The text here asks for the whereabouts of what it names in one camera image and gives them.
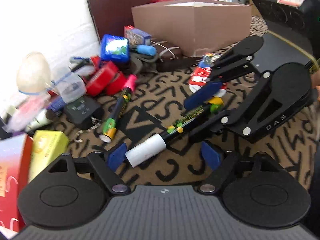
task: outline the open box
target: open box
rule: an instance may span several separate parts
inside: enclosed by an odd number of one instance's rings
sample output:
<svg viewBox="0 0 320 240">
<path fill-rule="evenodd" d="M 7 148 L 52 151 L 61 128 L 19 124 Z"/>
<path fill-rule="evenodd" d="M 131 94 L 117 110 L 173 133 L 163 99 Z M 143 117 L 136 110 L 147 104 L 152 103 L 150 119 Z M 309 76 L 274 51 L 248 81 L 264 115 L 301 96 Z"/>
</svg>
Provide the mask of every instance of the open box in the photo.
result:
<svg viewBox="0 0 320 240">
<path fill-rule="evenodd" d="M 199 57 L 250 34 L 251 7 L 215 0 L 175 0 L 132 8 L 136 28 Z"/>
</svg>

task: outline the blue plastic container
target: blue plastic container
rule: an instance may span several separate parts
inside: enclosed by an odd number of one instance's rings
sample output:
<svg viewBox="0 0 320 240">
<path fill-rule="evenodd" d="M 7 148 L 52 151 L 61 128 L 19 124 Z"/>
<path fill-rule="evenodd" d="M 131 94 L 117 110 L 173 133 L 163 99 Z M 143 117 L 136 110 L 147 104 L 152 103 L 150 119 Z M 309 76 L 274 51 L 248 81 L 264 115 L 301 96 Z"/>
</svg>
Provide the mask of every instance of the blue plastic container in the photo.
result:
<svg viewBox="0 0 320 240">
<path fill-rule="evenodd" d="M 101 41 L 101 59 L 114 62 L 128 62 L 129 41 L 126 38 L 112 35 L 104 35 Z"/>
</svg>

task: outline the gray ribbed surface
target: gray ribbed surface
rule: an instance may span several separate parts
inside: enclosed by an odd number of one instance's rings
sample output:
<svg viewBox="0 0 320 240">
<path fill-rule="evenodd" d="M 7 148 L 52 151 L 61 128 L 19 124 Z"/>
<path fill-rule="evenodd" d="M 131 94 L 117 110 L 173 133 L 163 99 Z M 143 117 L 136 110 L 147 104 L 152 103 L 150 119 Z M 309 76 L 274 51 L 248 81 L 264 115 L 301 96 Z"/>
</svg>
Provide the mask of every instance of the gray ribbed surface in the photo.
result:
<svg viewBox="0 0 320 240">
<path fill-rule="evenodd" d="M 28 227 L 14 240 L 308 240 L 316 239 L 300 226 L 261 230 L 231 217 L 213 196 L 196 193 L 191 186 L 137 186 L 123 197 L 111 199 L 90 223 L 64 231 Z"/>
</svg>

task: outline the red tape roll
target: red tape roll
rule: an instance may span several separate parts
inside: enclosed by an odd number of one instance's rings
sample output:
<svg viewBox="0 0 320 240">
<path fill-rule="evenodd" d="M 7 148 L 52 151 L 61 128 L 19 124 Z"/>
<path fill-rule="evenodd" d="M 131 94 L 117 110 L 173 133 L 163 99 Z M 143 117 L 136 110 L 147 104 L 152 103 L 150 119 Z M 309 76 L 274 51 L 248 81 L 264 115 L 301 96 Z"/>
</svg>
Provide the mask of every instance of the red tape roll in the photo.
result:
<svg viewBox="0 0 320 240">
<path fill-rule="evenodd" d="M 115 80 L 107 85 L 106 87 L 106 94 L 108 96 L 112 96 L 118 92 L 120 92 L 123 88 L 123 85 L 126 83 L 127 79 L 125 78 L 124 74 L 119 71 Z"/>
<path fill-rule="evenodd" d="M 87 93 L 92 97 L 101 93 L 101 91 L 115 78 L 117 72 L 118 68 L 112 61 L 103 65 L 87 83 Z"/>
</svg>

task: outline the silver screw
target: silver screw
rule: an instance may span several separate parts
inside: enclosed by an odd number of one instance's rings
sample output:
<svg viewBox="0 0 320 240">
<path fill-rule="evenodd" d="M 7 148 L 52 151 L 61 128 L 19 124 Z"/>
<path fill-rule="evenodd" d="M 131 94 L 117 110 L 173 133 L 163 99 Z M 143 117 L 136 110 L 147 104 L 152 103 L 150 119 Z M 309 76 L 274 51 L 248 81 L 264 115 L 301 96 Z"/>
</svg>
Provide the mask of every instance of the silver screw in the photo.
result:
<svg viewBox="0 0 320 240">
<path fill-rule="evenodd" d="M 112 187 L 112 190 L 116 193 L 124 193 L 127 191 L 127 189 L 128 189 L 128 186 L 123 184 L 117 184 Z"/>
<path fill-rule="evenodd" d="M 264 77 L 264 78 L 270 77 L 270 72 L 265 72 L 265 73 L 263 74 L 263 77 Z"/>
<path fill-rule="evenodd" d="M 221 119 L 221 123 L 223 123 L 223 124 L 227 123 L 228 121 L 229 121 L 229 119 L 226 116 Z"/>
<path fill-rule="evenodd" d="M 216 187 L 211 184 L 203 184 L 200 186 L 200 190 L 205 193 L 212 193 L 215 191 L 215 189 Z"/>
<path fill-rule="evenodd" d="M 246 127 L 246 128 L 243 129 L 242 133 L 244 135 L 249 135 L 251 133 L 251 129 L 249 127 Z"/>
</svg>

